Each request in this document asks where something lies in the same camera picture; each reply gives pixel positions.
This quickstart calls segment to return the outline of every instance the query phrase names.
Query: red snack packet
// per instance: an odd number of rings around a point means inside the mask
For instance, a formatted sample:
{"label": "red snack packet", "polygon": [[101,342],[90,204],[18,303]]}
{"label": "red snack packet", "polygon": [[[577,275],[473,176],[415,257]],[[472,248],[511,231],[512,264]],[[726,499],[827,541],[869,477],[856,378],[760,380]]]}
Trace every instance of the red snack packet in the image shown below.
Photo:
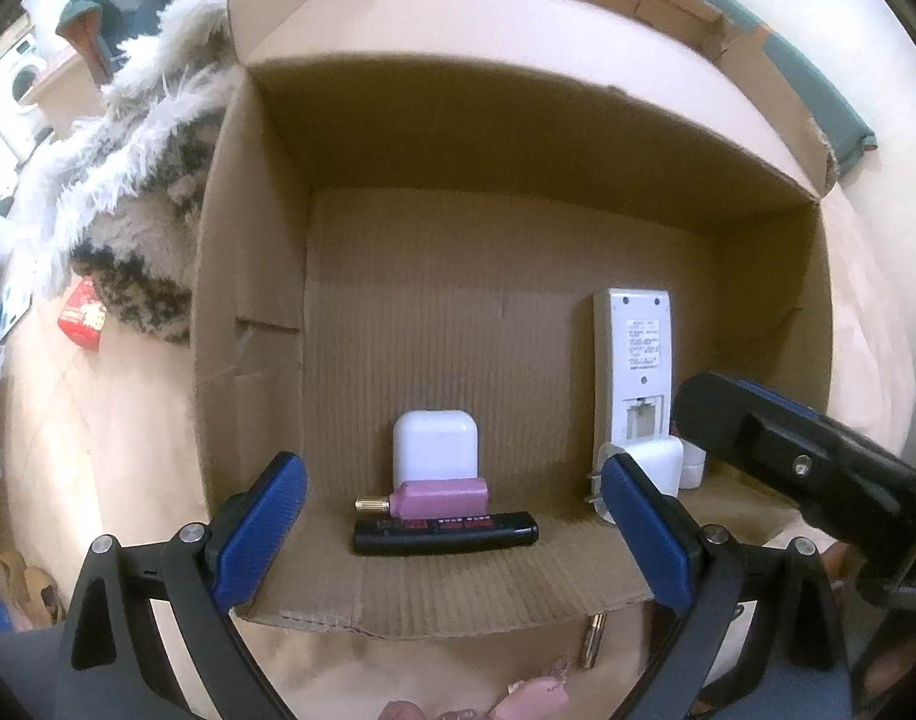
{"label": "red snack packet", "polygon": [[104,304],[95,293],[94,282],[83,278],[58,315],[58,327],[82,349],[98,351],[104,327]]}

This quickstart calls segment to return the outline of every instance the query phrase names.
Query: fluffy fur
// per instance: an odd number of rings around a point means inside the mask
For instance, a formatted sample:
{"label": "fluffy fur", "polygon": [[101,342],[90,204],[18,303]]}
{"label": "fluffy fur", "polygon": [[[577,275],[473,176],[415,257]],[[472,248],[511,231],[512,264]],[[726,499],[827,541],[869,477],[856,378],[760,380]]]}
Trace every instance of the fluffy fur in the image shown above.
{"label": "fluffy fur", "polygon": [[[39,220],[39,292],[63,292],[82,246],[190,290],[197,211],[189,197],[203,193],[207,165],[173,172],[185,167],[178,151],[189,138],[213,148],[237,81],[226,1],[172,0],[157,35],[120,46],[128,61],[101,90],[104,117],[80,119],[26,167],[15,206]],[[162,186],[167,170],[172,181]]]}

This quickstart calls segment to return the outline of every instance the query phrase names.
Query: pink nail polish bottle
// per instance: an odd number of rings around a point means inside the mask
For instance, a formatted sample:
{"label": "pink nail polish bottle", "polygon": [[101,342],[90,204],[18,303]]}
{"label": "pink nail polish bottle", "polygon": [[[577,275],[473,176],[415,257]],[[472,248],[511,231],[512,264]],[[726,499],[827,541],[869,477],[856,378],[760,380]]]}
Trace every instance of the pink nail polish bottle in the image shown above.
{"label": "pink nail polish bottle", "polygon": [[413,480],[384,498],[358,498],[358,514],[390,514],[397,519],[478,517],[488,513],[488,483],[483,479]]}

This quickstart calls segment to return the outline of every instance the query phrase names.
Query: cardboard box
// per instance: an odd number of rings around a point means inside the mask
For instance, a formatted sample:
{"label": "cardboard box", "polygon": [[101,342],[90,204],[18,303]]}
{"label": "cardboard box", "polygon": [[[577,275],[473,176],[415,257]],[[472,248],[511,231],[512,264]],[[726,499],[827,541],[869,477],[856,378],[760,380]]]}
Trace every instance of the cardboard box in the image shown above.
{"label": "cardboard box", "polygon": [[[311,482],[252,618],[459,637],[648,597],[584,503],[597,290],[670,293],[676,383],[717,367],[826,405],[824,145],[658,18],[707,55],[706,5],[638,0],[669,39],[608,1],[629,0],[230,1],[246,70],[200,233],[202,470],[213,508],[280,449]],[[535,546],[351,554],[411,409],[474,416],[493,508],[534,514]],[[686,502],[759,541],[792,515],[726,474]]]}

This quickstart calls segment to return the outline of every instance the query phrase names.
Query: black mechanical device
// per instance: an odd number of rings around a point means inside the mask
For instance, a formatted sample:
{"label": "black mechanical device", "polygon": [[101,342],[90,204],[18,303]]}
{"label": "black mechanical device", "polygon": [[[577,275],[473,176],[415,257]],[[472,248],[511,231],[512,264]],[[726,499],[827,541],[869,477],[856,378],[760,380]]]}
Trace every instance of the black mechanical device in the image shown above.
{"label": "black mechanical device", "polygon": [[[916,624],[916,469],[825,416],[716,373],[681,386],[672,418],[685,440],[857,547],[867,558],[857,581],[864,598]],[[171,603],[224,720],[293,720],[227,615],[253,597],[307,488],[301,459],[281,453],[208,525],[143,546],[95,539],[63,626],[0,635],[0,720],[197,717],[173,675],[152,599]],[[605,463],[600,489],[656,602],[674,618],[612,720],[855,716],[860,696],[814,543],[749,546],[720,525],[699,527],[627,454]],[[705,685],[746,601],[757,603],[741,656]]]}

